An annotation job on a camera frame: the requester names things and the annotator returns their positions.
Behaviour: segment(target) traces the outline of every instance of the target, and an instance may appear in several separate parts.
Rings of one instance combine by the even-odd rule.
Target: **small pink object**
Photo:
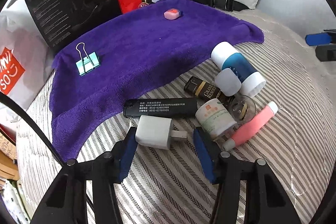
[[[181,16],[181,12],[173,8],[173,9],[169,9],[168,11],[166,11],[163,15],[165,16],[166,19],[174,20]]]
[[[243,124],[238,130],[229,138],[223,147],[226,151],[232,150],[234,147],[243,144],[252,138],[260,128],[262,128],[276,113],[278,107],[275,102],[269,102],[262,111],[260,111],[255,117]]]

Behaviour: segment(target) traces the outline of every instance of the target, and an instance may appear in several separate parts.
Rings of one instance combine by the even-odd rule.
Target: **blue gripper pad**
[[[309,46],[317,46],[329,44],[332,41],[332,37],[325,32],[307,34],[305,37],[306,43]]]
[[[131,168],[135,151],[137,150],[138,143],[135,140],[136,131],[137,131],[136,127],[130,127],[123,141],[124,151],[120,158],[120,173],[119,173],[120,181],[123,181],[124,178],[127,177],[129,169]]]
[[[204,132],[202,128],[194,129],[194,146],[205,177],[211,183],[216,183],[218,177],[214,173],[214,168],[221,152],[220,148],[211,141],[208,133]]]

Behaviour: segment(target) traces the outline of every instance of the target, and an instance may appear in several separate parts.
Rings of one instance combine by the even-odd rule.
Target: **mint green binder clip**
[[[86,55],[86,57],[82,58],[81,51],[78,49],[78,45],[83,44],[83,51]],[[95,52],[87,55],[85,51],[85,44],[83,42],[80,42],[76,46],[76,50],[79,52],[80,60],[76,62],[77,69],[79,71],[79,75],[83,76],[84,74],[88,73],[89,71],[92,71],[94,68],[99,67],[99,58],[96,55]]]

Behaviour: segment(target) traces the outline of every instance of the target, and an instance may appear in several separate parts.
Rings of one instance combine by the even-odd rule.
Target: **white and blue bottle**
[[[220,70],[230,68],[241,82],[239,92],[256,96],[266,85],[265,78],[228,42],[219,43],[211,53],[212,61]]]

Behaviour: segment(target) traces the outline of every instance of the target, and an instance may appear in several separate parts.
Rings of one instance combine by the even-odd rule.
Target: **blue label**
[[[240,82],[244,82],[247,77],[255,73],[257,70],[249,61],[240,53],[236,52],[225,60],[222,70],[230,68],[239,78]]]

